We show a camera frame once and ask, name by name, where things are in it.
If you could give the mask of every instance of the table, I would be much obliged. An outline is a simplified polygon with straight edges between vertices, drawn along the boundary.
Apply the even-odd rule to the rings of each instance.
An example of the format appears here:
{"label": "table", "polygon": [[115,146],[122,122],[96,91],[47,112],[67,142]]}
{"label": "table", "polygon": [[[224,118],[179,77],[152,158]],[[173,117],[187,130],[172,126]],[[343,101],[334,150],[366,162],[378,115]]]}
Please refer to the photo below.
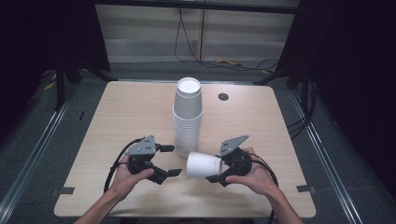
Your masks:
{"label": "table", "polygon": [[[132,140],[154,134],[156,142],[173,144],[172,105],[176,83],[110,82],[92,118],[54,213],[59,217],[83,215],[102,195],[109,167]],[[316,213],[304,175],[269,87],[202,84],[204,117],[200,152],[217,155],[220,144],[242,134],[241,147],[253,147],[276,173],[279,186],[301,217]],[[222,101],[220,93],[229,95]],[[186,177],[186,159],[175,152],[157,152],[153,163],[164,169],[183,168],[178,177],[161,185],[139,182],[109,214],[114,217],[269,217],[264,196],[242,185],[224,188],[204,179]]]}

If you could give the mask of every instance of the white cup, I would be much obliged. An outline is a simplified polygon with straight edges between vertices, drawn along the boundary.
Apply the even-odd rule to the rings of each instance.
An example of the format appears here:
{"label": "white cup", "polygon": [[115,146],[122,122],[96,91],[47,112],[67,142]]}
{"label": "white cup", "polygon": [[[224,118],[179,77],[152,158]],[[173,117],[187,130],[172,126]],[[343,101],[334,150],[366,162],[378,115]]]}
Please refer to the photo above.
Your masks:
{"label": "white cup", "polygon": [[180,119],[196,119],[202,113],[201,83],[193,77],[183,77],[177,83],[174,113]]}
{"label": "white cup", "polygon": [[221,174],[221,159],[199,152],[190,152],[187,158],[187,177],[206,178]]}

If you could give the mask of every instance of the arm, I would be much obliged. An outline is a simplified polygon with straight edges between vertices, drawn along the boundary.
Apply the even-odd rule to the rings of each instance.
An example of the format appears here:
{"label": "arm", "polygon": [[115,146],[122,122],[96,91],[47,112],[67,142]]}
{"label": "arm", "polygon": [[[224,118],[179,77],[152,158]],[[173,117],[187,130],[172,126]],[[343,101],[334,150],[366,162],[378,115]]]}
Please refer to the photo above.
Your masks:
{"label": "arm", "polygon": [[[255,154],[253,148],[244,148],[247,153]],[[228,183],[243,184],[254,192],[267,197],[274,209],[279,223],[303,223],[294,209],[291,207],[285,194],[275,184],[265,167],[258,163],[253,163],[250,172],[245,176],[230,175],[227,177]]]}
{"label": "arm", "polygon": [[[120,162],[128,162],[129,156],[124,156]],[[101,223],[108,213],[132,191],[134,186],[154,173],[147,169],[137,175],[131,175],[126,164],[121,164],[117,169],[111,187],[102,197],[75,223]]]}

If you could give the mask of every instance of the forearm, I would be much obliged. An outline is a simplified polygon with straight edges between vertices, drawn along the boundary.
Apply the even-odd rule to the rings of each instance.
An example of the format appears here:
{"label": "forearm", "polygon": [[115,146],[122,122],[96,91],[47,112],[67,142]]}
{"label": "forearm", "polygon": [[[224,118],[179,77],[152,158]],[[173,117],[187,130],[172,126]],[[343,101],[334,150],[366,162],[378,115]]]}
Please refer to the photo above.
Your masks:
{"label": "forearm", "polygon": [[75,223],[101,223],[107,214],[120,201],[115,194],[108,190],[102,197]]}
{"label": "forearm", "polygon": [[303,223],[294,209],[291,207],[285,194],[280,189],[274,189],[267,198],[273,207],[276,219],[280,224]]}

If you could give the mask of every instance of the gray carpet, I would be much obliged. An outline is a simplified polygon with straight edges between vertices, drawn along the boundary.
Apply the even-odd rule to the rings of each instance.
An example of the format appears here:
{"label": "gray carpet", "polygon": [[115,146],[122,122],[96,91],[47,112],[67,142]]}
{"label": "gray carpet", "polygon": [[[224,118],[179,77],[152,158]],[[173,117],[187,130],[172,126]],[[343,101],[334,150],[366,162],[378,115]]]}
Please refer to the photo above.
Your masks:
{"label": "gray carpet", "polygon": [[[253,67],[258,63],[245,64]],[[110,66],[111,76],[125,79],[178,80],[182,77],[196,77],[202,81],[251,83],[267,76],[260,71],[238,72],[207,68],[198,63],[113,63]],[[64,185],[106,87],[104,81],[87,72],[82,72],[82,76],[81,84],[77,86],[69,107],[8,223],[71,223],[75,220],[56,217],[53,214],[57,197],[51,195],[51,192]],[[300,117],[286,88],[286,80],[286,77],[278,78],[269,86],[275,90],[285,123],[291,124]],[[43,79],[42,86],[37,90],[32,103],[21,114],[20,122],[9,131],[7,141],[1,146],[1,199],[29,158],[54,112],[56,89],[43,91],[43,86],[47,82]],[[388,196],[370,167],[336,128],[331,114],[320,97],[315,108],[313,123],[357,207],[362,222],[396,223],[395,202]],[[308,185],[315,187],[317,191],[312,194],[317,214],[305,219],[304,222],[349,223],[307,133],[301,132],[293,140],[293,144]],[[266,223],[266,221],[266,218],[255,219],[256,223]],[[119,222],[118,218],[108,217],[104,223]]]}

